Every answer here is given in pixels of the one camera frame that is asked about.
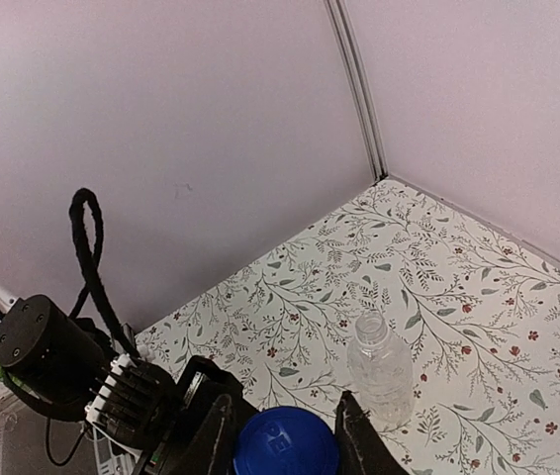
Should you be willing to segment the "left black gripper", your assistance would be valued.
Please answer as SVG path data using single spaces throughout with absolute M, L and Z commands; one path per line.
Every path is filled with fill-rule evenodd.
M 182 394 L 182 406 L 156 448 L 142 453 L 134 469 L 136 474 L 171 474 L 174 463 L 191 443 L 213 403 L 223 394 L 233 398 L 233 452 L 239 433 L 252 417 L 259 414 L 259 410 L 243 396 L 243 385 L 239 380 L 202 356 L 191 357 L 177 381 L 177 388 Z

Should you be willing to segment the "blue Pepsi bottle cap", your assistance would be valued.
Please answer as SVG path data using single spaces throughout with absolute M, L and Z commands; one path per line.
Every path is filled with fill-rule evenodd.
M 298 407 L 277 407 L 252 417 L 233 452 L 237 475 L 335 475 L 339 448 L 330 427 Z

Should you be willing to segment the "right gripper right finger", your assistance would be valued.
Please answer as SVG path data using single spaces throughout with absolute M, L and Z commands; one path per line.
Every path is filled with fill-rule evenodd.
M 341 393 L 335 409 L 334 437 L 339 475 L 407 475 L 391 454 L 351 391 Z

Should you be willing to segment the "left aluminium frame post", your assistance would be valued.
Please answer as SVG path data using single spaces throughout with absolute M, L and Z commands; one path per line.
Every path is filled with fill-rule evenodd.
M 325 0 L 324 5 L 348 79 L 373 181 L 377 183 L 388 177 L 388 168 L 382 134 L 359 43 L 354 34 L 345 2 Z

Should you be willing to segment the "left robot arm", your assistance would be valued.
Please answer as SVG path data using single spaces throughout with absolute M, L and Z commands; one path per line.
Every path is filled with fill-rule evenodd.
M 210 359 L 192 357 L 174 379 L 136 347 L 117 352 L 49 297 L 1 285 L 0 371 L 35 412 L 107 437 L 136 474 L 232 474 L 237 435 L 257 412 Z

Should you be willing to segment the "clear plastic bottle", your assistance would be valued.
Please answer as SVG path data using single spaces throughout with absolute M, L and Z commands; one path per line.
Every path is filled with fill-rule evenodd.
M 376 311 L 362 314 L 348 344 L 347 366 L 360 407 L 378 430 L 403 426 L 414 408 L 411 350 Z

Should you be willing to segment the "floral patterned table mat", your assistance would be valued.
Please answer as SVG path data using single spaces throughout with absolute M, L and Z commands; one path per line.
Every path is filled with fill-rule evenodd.
M 179 375 L 201 354 L 247 399 L 333 418 L 355 320 L 410 346 L 415 410 L 383 430 L 411 474 L 560 474 L 560 265 L 387 179 L 141 332 Z

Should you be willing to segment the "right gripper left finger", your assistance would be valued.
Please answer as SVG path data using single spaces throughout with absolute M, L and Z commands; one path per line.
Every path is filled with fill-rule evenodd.
M 235 438 L 233 398 L 223 394 L 213 403 L 199 430 L 170 470 L 174 475 L 223 475 L 231 470 Z

